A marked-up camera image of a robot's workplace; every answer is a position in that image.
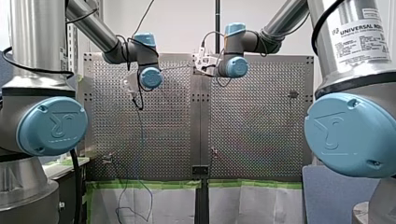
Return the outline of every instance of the green stripe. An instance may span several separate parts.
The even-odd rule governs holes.
[[[142,182],[149,189],[198,189],[200,188],[200,181],[143,181]],[[112,180],[112,181],[94,181],[88,182],[89,189],[123,189],[127,180]],[[143,189],[144,186],[137,180],[128,180],[127,189]]]
[[[302,189],[303,183],[289,183],[277,181],[264,181],[264,180],[210,180],[210,188],[240,188],[242,186],[251,186],[258,188],[269,189]]]
[[[91,224],[91,211],[92,211],[92,195],[93,189],[87,188],[86,199],[87,199],[87,223]]]

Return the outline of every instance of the metal frame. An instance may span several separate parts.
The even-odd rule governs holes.
[[[188,54],[163,54],[160,61],[185,61],[191,59]],[[314,59],[311,56],[270,56],[262,58],[260,56],[248,55],[247,59],[251,63],[297,63],[305,69],[304,93],[300,93],[299,97],[304,97],[304,112],[308,110],[313,103],[313,74],[314,74]],[[83,91],[78,91],[78,99],[83,102],[88,114],[92,113],[92,72],[94,62],[101,61],[102,55],[100,53],[86,53],[84,55],[84,69],[85,77],[78,83],[78,88]],[[207,178],[207,173],[210,163],[210,125],[211,125],[211,106],[213,100],[213,84],[212,78],[194,75],[190,82],[190,123],[191,123],[191,178],[203,179]],[[85,151],[83,155],[95,157],[95,143],[92,132],[92,118],[90,116],[90,126],[85,138]],[[312,161],[312,153],[304,141],[303,143],[303,164],[310,164]],[[252,179],[271,179],[279,181],[301,181],[301,176],[245,176],[245,175],[230,175],[225,178],[252,178]]]

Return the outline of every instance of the silver robot arm segment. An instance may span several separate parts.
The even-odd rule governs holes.
[[[66,17],[70,21],[84,17],[92,8],[83,0],[70,0]],[[140,84],[155,89],[163,80],[158,65],[158,53],[154,36],[150,33],[136,34],[127,43],[121,43],[116,35],[93,15],[76,21],[77,28],[85,34],[102,52],[108,63],[132,63],[139,65]]]

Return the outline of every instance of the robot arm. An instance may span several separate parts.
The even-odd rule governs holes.
[[[215,64],[217,59],[205,56],[203,48],[197,55],[196,67],[212,77],[243,77],[248,72],[248,62],[243,58],[245,52],[278,53],[285,36],[301,23],[308,13],[307,0],[288,0],[259,33],[247,30],[244,23],[231,23],[225,29],[224,60],[219,63],[217,69],[206,69],[210,67],[209,64]]]
[[[158,53],[153,34],[136,34],[127,43],[121,43],[116,35],[93,15],[82,20],[78,18],[92,12],[83,0],[69,0],[66,17],[84,33],[102,52],[108,63],[132,63],[139,65],[140,85],[155,89],[161,85],[163,77],[158,65]]]

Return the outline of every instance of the perforated metal panel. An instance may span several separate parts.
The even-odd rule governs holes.
[[[313,58],[247,58],[246,77],[227,88],[211,83],[210,176],[300,177],[310,158],[304,116],[313,100]],[[297,98],[290,97],[293,92]]]
[[[161,57],[164,82],[158,90],[143,93],[145,108],[139,112],[144,142],[134,103],[121,86],[124,77],[136,72],[136,64],[127,72],[125,65],[105,63],[100,54],[88,54],[85,61],[84,89],[91,86],[84,93],[85,107],[92,124],[85,154],[95,157],[88,178],[139,174],[144,179],[191,179],[191,56]],[[109,153],[114,154],[113,164],[103,163]]]
[[[87,54],[79,99],[91,123],[88,178],[192,179],[193,165],[211,163],[211,178],[299,180],[311,158],[304,116],[313,100],[313,58],[247,59],[249,74],[221,88],[215,79],[192,76],[190,55],[162,55],[164,83],[144,92],[142,144],[134,104],[121,86],[125,65]],[[103,163],[110,153],[114,165]]]

